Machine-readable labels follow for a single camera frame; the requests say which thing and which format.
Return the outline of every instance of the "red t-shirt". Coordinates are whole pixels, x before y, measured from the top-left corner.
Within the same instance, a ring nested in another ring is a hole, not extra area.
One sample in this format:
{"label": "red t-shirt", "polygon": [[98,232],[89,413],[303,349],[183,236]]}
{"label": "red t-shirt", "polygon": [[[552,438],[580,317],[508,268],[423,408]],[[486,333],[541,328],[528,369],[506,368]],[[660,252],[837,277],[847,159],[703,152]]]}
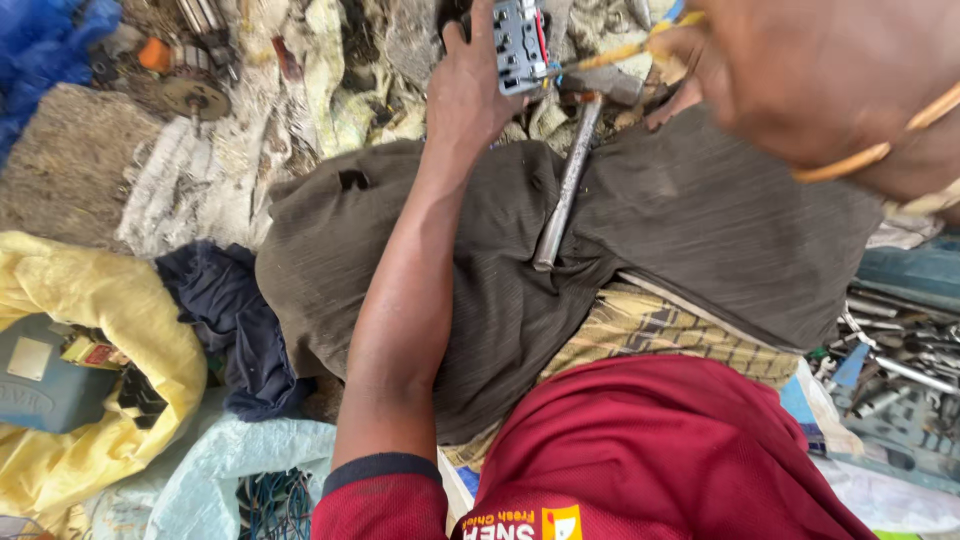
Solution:
{"label": "red t-shirt", "polygon": [[[561,373],[516,407],[451,538],[875,538],[804,453],[777,393],[689,356],[611,358]],[[315,539],[442,539],[427,459],[362,457],[331,473]]]}

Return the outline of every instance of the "metal hammer head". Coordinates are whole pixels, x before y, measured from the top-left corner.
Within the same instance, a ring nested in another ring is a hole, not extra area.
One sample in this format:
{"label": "metal hammer head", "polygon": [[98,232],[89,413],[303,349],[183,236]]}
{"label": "metal hammer head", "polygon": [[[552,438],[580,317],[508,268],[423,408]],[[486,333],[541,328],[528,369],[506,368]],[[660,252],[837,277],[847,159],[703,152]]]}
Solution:
{"label": "metal hammer head", "polygon": [[643,82],[620,71],[615,65],[605,65],[564,75],[560,89],[575,92],[593,90],[604,94],[609,102],[634,107],[643,95]]}

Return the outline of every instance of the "hammer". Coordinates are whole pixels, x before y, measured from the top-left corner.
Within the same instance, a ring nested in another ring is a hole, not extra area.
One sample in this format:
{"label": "hammer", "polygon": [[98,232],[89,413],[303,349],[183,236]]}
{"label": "hammer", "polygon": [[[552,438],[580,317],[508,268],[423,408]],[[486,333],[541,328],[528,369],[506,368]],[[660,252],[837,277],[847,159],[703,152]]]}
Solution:
{"label": "hammer", "polygon": [[600,112],[607,103],[630,108],[636,106],[642,96],[643,82],[623,73],[614,65],[608,65],[564,76],[561,90],[582,92],[585,103],[580,113],[576,136],[573,137],[573,144],[566,156],[560,181],[560,201],[550,214],[534,252],[533,264],[538,272],[554,269],[553,263],[560,251],[560,241],[564,238],[566,222],[573,208],[573,198],[584,174],[584,164],[587,162]]}

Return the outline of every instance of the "navy blue cloth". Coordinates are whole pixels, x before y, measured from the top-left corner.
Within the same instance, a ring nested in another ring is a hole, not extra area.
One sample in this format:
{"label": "navy blue cloth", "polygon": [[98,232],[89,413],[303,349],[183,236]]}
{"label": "navy blue cloth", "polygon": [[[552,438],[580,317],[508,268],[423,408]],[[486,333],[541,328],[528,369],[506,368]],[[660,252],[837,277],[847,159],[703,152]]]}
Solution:
{"label": "navy blue cloth", "polygon": [[201,240],[156,260],[163,285],[209,355],[226,354],[227,410],[245,422],[293,412],[315,388],[297,380],[280,322],[260,294],[254,255],[233,244]]}

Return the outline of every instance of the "yellow screwdriver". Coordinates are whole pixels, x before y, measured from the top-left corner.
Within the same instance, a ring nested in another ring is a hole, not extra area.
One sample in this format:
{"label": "yellow screwdriver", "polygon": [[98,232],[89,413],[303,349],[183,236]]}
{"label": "yellow screwdriver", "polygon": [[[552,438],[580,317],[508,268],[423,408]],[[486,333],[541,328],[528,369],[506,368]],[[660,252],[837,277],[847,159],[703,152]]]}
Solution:
{"label": "yellow screwdriver", "polygon": [[[627,60],[630,57],[642,54],[647,49],[647,41],[650,37],[653,37],[664,30],[673,28],[673,20],[676,18],[676,15],[683,10],[683,1],[678,1],[674,8],[663,18],[662,21],[657,23],[657,26],[650,31],[650,34],[646,39],[637,43],[628,43],[622,47],[617,47],[612,51],[607,51],[606,53],[597,55],[586,60],[578,61],[573,64],[565,65],[563,67],[554,67],[548,69],[543,75],[543,78],[552,78],[565,75],[567,73],[575,73],[577,71],[587,71],[588,69],[595,69],[597,67],[602,67],[604,65],[609,65],[611,63],[616,63],[618,61]],[[699,23],[704,20],[707,15],[703,12],[693,12],[684,17],[684,19],[677,26],[690,26]]]}

